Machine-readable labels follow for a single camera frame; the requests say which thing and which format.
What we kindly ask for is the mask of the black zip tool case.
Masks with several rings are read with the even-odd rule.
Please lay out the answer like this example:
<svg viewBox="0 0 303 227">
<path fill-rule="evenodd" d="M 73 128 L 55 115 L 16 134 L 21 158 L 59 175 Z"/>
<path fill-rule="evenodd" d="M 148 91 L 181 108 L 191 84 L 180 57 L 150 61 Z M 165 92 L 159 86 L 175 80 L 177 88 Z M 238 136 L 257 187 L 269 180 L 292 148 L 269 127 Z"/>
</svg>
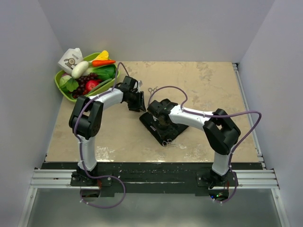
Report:
<svg viewBox="0 0 303 227">
<path fill-rule="evenodd" d="M 163 147 L 172 144 L 173 140 L 188 128 L 184 124 L 175 123 L 162 126 L 158 120 L 154 120 L 150 113 L 144 113 L 139 117 L 139 120 Z"/>
</svg>

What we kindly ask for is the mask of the silver straight hair scissors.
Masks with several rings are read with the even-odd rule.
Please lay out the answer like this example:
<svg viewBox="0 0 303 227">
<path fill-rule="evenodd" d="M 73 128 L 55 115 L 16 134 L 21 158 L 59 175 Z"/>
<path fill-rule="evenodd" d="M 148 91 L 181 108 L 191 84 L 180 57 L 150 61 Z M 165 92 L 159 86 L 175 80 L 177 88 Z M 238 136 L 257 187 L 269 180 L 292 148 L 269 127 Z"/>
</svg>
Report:
<svg viewBox="0 0 303 227">
<path fill-rule="evenodd" d="M 158 90 L 158 88 L 157 87 L 154 87 L 154 88 L 151 88 L 151 87 L 149 87 L 148 88 L 148 92 L 150 93 L 150 95 L 152 95 L 154 92 L 156 92 Z"/>
</svg>

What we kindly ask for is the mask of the silver thinning scissors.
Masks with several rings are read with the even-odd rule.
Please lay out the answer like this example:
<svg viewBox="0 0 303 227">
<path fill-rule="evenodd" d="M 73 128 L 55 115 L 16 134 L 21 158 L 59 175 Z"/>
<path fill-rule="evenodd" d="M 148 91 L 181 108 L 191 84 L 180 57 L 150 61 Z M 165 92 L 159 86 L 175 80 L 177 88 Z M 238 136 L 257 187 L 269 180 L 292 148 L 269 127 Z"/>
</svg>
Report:
<svg viewBox="0 0 303 227">
<path fill-rule="evenodd" d="M 166 147 L 166 146 L 168 146 L 168 145 L 175 145 L 175 143 L 174 143 L 174 141 L 171 140 L 171 139 L 164 140 L 164 141 L 162 142 L 162 146 L 163 146 L 163 147 Z"/>
</svg>

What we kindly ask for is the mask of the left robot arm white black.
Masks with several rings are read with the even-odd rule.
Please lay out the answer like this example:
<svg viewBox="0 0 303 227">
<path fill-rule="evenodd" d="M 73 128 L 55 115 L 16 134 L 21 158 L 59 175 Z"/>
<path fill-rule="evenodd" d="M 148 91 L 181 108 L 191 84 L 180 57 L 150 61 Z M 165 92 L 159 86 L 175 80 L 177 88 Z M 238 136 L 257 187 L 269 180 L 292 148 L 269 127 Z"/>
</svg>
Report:
<svg viewBox="0 0 303 227">
<path fill-rule="evenodd" d="M 95 157 L 95 136 L 98 134 L 103 111 L 123 102 L 134 112 L 145 112 L 144 92 L 141 81 L 125 76 L 124 80 L 107 91 L 95 96 L 80 96 L 76 101 L 69 127 L 78 139 L 80 160 L 72 179 L 87 186 L 98 182 L 98 167 Z"/>
</svg>

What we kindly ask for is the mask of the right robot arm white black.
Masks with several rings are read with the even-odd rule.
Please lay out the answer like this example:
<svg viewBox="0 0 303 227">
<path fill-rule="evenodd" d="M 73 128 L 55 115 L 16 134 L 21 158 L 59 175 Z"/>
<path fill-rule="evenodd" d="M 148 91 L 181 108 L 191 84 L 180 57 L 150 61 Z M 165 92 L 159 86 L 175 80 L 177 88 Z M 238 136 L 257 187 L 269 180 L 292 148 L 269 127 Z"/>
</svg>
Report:
<svg viewBox="0 0 303 227">
<path fill-rule="evenodd" d="M 151 116 L 148 129 L 155 133 L 159 141 L 173 140 L 188 127 L 202 130 L 214 151 L 212 168 L 203 180 L 217 186 L 228 180 L 231 150 L 238 142 L 241 131 L 223 109 L 198 111 L 164 99 L 153 101 L 147 111 Z"/>
</svg>

